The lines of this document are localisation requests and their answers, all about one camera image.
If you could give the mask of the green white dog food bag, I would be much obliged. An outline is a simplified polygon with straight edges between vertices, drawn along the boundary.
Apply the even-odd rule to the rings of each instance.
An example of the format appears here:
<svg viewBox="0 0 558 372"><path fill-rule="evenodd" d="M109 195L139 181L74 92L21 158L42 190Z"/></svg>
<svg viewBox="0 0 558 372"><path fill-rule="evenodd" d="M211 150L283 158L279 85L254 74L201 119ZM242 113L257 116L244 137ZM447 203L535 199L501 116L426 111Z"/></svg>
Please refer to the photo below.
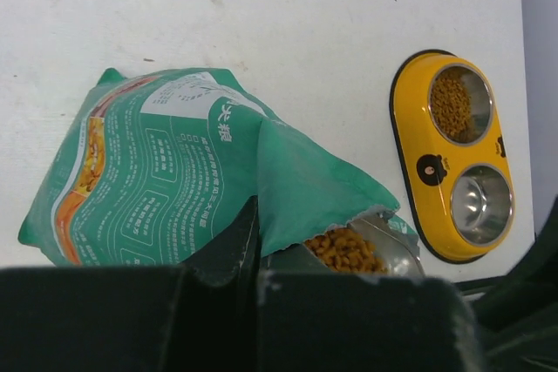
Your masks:
<svg viewBox="0 0 558 372"><path fill-rule="evenodd" d="M283 122L225 69L125 78L89 91L18 233L58 266L175 264L257 204L261 254L323 250L325 234L385 223L418 234L369 174Z"/></svg>

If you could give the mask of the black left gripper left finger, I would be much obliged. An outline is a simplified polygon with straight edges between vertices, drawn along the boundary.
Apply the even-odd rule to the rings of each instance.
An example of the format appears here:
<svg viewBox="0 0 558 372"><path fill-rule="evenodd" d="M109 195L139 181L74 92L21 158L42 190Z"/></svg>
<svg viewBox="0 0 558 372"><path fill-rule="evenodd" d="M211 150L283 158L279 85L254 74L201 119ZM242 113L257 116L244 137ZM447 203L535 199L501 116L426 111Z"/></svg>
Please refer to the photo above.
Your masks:
<svg viewBox="0 0 558 372"><path fill-rule="evenodd" d="M177 265L1 273L4 371L252 371L256 198Z"/></svg>

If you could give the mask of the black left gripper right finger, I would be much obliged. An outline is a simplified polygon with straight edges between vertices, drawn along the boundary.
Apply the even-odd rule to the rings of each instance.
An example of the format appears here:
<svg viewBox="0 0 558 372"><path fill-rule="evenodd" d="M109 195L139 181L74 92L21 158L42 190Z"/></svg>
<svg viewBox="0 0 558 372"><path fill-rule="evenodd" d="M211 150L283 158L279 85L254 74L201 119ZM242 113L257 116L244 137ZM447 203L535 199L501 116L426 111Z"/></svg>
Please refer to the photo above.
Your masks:
<svg viewBox="0 0 558 372"><path fill-rule="evenodd" d="M433 277L258 263L259 371L487 371L473 311Z"/></svg>

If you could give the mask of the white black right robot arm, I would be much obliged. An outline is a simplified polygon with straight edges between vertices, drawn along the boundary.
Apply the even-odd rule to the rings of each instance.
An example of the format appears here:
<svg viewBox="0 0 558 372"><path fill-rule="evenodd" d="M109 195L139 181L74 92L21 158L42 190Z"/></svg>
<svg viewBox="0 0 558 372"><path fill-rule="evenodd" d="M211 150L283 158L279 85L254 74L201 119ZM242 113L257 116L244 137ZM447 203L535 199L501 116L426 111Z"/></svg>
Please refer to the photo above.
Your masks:
<svg viewBox="0 0 558 372"><path fill-rule="evenodd" d="M557 205L535 243L475 301L459 302L439 371L557 370Z"/></svg>

